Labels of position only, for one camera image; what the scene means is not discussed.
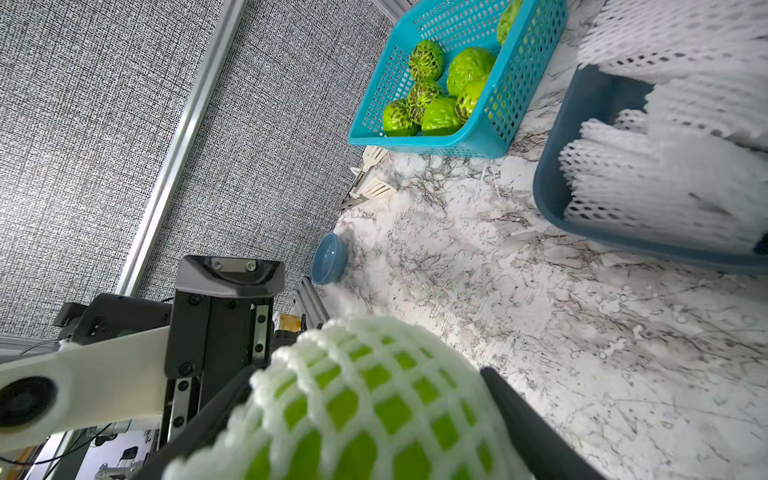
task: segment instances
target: gray fabric wall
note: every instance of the gray fabric wall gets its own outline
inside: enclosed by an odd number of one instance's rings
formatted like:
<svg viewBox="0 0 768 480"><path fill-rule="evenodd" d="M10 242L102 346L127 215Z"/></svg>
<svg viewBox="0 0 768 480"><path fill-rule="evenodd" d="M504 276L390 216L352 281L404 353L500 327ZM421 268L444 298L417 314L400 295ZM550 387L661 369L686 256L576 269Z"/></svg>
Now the gray fabric wall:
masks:
<svg viewBox="0 0 768 480"><path fill-rule="evenodd" d="M51 337L112 291L220 2L0 6L0 333ZM336 222L346 131L391 25L368 2L253 0L140 295L187 253L286 262L287 307Z"/></svg>

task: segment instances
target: teal basket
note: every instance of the teal basket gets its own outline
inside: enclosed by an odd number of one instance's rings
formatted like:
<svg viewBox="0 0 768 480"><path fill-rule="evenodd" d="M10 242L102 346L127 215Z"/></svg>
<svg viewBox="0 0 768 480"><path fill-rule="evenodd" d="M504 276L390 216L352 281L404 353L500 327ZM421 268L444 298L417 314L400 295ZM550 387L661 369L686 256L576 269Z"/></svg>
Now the teal basket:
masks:
<svg viewBox="0 0 768 480"><path fill-rule="evenodd" d="M565 27L565 0L523 0L501 48L496 24L510 0L421 0L397 22L368 83L349 129L351 145L378 145L387 150L453 157L498 158L523 119L528 104ZM421 40L433 40L448 65L467 47L485 47L498 54L485 89L467 123L444 137L386 137L382 112L405 98L413 86L408 68L411 51Z"/></svg>

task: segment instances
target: marble countertop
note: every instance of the marble countertop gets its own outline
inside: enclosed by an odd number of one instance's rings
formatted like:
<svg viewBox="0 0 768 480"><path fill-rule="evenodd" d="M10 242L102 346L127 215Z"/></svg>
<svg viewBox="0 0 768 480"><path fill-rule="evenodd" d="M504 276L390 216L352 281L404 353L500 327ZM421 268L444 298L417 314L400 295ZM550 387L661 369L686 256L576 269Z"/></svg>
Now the marble countertop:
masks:
<svg viewBox="0 0 768 480"><path fill-rule="evenodd" d="M507 157L391 154L345 212L332 316L391 314L492 366L607 478L765 478L768 278L644 257L539 214L537 161L601 0L568 28Z"/></svg>

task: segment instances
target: black cable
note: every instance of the black cable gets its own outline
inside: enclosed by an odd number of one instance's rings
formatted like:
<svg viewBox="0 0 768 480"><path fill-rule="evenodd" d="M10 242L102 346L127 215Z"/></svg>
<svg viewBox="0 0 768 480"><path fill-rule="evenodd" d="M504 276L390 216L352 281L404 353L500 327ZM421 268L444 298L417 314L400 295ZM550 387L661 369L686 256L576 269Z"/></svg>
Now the black cable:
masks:
<svg viewBox="0 0 768 480"><path fill-rule="evenodd" d="M33 466L33 465L40 465L41 463L49 463L49 462L53 462L54 460L59 460L60 458L64 458L65 456L69 455L70 453L74 452L75 450L79 450L79 449L82 449L82 448L83 448L83 447L85 447L86 445L90 444L91 442L93 442L93 440L94 440L96 437L98 437L98 436L99 436L99 435L101 435L102 433L106 432L106 431L107 431L107 429L109 428L109 426L110 426L110 425L112 425L112 424L111 424L111 423L108 423L108 424L107 424L107 426L105 426L104 428L102 428L102 429L101 429L101 431L100 431L99 433L97 433L96 435L94 435L94 436L90 437L86 443L84 443L84 444L82 444L82 445L78 445L77 447L74 447L73 449L67 449L67 450L66 450L64 453L62 453L62 454L61 454L61 455L59 455L58 457L49 458L48 460L41 460L40 462L17 462L17 461L15 461L15 460L11 460L11 459L9 459L9 458L0 457L0 461L2 461L2 462L5 462L5 463L10 463L11 465L20 465L20 466L22 466L22 467L31 467L31 466Z"/></svg>
<svg viewBox="0 0 768 480"><path fill-rule="evenodd" d="M72 445L74 445L77 442L80 442L80 439L83 438L83 435L85 435L85 429L82 429L82 431L80 431L80 435L78 435L78 437L75 439L75 441L72 442ZM61 463L61 459L57 460L56 464L53 465L52 467L50 467L48 469L48 471L45 473L45 475L43 475L43 479L42 480L45 480L48 477L50 477L51 473L53 473L53 471L58 468L58 464L60 464L60 463Z"/></svg>
<svg viewBox="0 0 768 480"><path fill-rule="evenodd" d="M34 349L34 348L36 348L36 347L39 347L40 345L45 345L46 343L53 343L53 342L58 342L58 339L56 339L56 340L45 340L44 342L36 343L36 344L34 344L33 346L29 347L28 349L24 349L24 350L22 350L22 352L21 352L21 353L19 353L19 355L24 355L24 354L25 354L25 353L27 353L29 350L32 350L32 349Z"/></svg>

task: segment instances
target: green fruit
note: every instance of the green fruit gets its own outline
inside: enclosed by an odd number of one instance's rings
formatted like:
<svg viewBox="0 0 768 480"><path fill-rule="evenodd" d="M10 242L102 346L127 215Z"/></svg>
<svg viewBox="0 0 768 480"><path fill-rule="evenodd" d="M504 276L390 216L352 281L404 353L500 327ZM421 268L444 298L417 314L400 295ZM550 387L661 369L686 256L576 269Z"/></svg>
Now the green fruit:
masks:
<svg viewBox="0 0 768 480"><path fill-rule="evenodd" d="M487 48L465 48L448 67L448 93L458 97L470 81L491 73L494 61L496 57Z"/></svg>
<svg viewBox="0 0 768 480"><path fill-rule="evenodd" d="M402 98L386 106L382 124L387 137L410 137L419 131L419 126L411 120L406 101Z"/></svg>
<svg viewBox="0 0 768 480"><path fill-rule="evenodd" d="M427 105L437 97L445 95L445 91L434 80L417 80L408 93L406 103L411 120L415 124L422 124L422 116Z"/></svg>
<svg viewBox="0 0 768 480"><path fill-rule="evenodd" d="M522 3L523 0L512 0L512 3L509 4L504 13L502 13L502 16L499 17L498 25L496 25L496 40L498 40L498 43L503 45L506 41L509 29L515 23L515 17L518 16Z"/></svg>
<svg viewBox="0 0 768 480"><path fill-rule="evenodd" d="M424 135L450 135L462 127L464 121L456 114L456 100L440 97L424 110L422 131Z"/></svg>
<svg viewBox="0 0 768 480"><path fill-rule="evenodd" d="M483 75L480 78L470 81L462 94L458 96L456 101L456 114L463 121L469 120L472 112L475 110L475 106L480 99L482 89L485 87L485 82L488 81L488 75Z"/></svg>
<svg viewBox="0 0 768 480"><path fill-rule="evenodd" d="M164 480L532 478L483 377L422 327L331 320L250 385L215 443Z"/></svg>
<svg viewBox="0 0 768 480"><path fill-rule="evenodd" d="M443 54L440 46L432 40L421 40L411 53L408 61L414 80L437 80L443 66Z"/></svg>

